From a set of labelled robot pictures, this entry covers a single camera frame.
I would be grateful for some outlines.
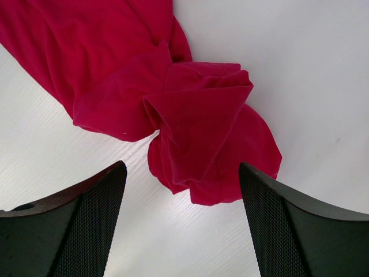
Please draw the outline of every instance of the white table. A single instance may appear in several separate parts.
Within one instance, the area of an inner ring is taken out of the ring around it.
[[[278,179],[369,213],[369,3],[177,0],[196,61],[239,62],[248,102],[284,156]],[[0,209],[52,194],[122,159],[129,169],[106,276],[259,276],[243,203],[202,207],[151,176],[146,138],[74,127],[0,48]]]

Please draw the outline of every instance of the fabric fold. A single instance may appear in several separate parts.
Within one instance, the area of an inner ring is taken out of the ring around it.
[[[193,203],[241,198],[238,166],[276,177],[281,155],[245,101],[253,85],[233,63],[193,62],[172,0],[5,0],[0,43],[73,123],[124,141],[159,130],[150,171]]]

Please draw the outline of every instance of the crumpled fabric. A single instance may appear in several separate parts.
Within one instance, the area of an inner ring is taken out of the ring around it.
[[[214,205],[241,199],[240,162],[276,178],[281,154],[233,63],[193,62],[172,0],[3,0],[0,43],[76,126],[123,141],[160,133],[151,173]]]

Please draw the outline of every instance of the red cloth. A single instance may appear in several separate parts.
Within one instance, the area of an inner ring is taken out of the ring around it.
[[[150,171],[193,203],[240,199],[240,162],[278,173],[248,73],[193,62],[172,0],[2,0],[0,42],[75,125],[125,141],[160,130]]]

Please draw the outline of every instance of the mesh grip surface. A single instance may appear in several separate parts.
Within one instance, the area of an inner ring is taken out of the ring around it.
[[[284,199],[241,166],[240,184],[262,277],[310,276]]]
[[[104,275],[123,197],[122,176],[126,174],[122,171],[122,167],[113,169],[79,199],[49,276]]]

